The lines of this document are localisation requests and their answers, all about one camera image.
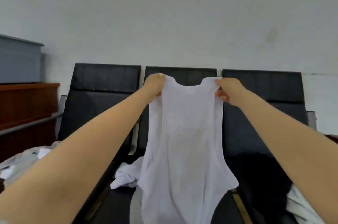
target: black chair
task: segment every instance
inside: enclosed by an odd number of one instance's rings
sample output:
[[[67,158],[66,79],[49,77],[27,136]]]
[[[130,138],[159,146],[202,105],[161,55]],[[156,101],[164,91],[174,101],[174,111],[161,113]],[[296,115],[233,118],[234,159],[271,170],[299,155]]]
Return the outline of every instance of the black chair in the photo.
[[[137,91],[141,66],[109,64],[75,64],[69,94],[65,103],[59,140],[64,140],[82,125]],[[110,163],[74,223],[83,221],[117,167],[131,150],[132,132]]]
[[[163,73],[175,78],[175,80],[186,86],[198,85],[202,79],[210,76],[217,76],[216,69],[206,68],[170,68],[170,67],[146,67],[145,79],[154,73]],[[144,155],[148,141],[148,107],[143,111],[140,119],[139,135],[134,159]],[[97,210],[90,223],[129,223],[129,207],[134,188],[118,188],[111,190]],[[228,192],[218,204],[213,215],[212,224],[233,223],[242,224],[239,209]]]
[[[223,77],[239,79],[248,89],[266,100],[272,106],[307,124],[304,104],[302,76],[297,72],[223,70]],[[226,162],[239,181],[237,192],[254,224],[269,224],[264,216],[252,205],[251,180],[246,179],[242,170],[241,154],[265,154],[273,157],[242,111],[228,103],[224,104],[224,143]],[[285,213],[280,220],[283,224],[297,224],[295,218]]]

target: white tank top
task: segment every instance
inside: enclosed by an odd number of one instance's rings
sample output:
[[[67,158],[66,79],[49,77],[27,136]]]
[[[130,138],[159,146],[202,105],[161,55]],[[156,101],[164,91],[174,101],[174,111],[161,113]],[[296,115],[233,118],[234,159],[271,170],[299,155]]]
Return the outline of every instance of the white tank top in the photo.
[[[148,144],[138,181],[145,224],[209,224],[223,195],[238,186],[222,150],[218,77],[183,86],[166,76],[149,104]]]

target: forearm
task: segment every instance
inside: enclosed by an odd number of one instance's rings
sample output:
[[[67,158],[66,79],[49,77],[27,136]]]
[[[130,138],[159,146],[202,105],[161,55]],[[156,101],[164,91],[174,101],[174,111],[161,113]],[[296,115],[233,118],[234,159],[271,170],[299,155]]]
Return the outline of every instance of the forearm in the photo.
[[[239,108],[317,213],[336,222],[338,145],[249,91]]]
[[[1,194],[0,219],[71,223],[150,101],[140,89],[70,135]]]

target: gray storage box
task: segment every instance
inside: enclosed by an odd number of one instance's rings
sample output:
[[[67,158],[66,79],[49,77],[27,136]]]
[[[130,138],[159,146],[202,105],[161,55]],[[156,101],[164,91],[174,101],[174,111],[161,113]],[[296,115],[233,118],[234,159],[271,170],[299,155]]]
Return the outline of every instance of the gray storage box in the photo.
[[[0,83],[40,82],[41,46],[0,34]]]

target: wooden furniture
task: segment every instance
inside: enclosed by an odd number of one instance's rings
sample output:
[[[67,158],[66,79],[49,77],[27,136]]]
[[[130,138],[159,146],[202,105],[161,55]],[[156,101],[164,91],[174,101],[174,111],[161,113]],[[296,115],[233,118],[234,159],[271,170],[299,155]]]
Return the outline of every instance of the wooden furniture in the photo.
[[[0,85],[0,133],[58,111],[59,83]],[[55,141],[55,120],[0,136],[0,162],[28,148]]]

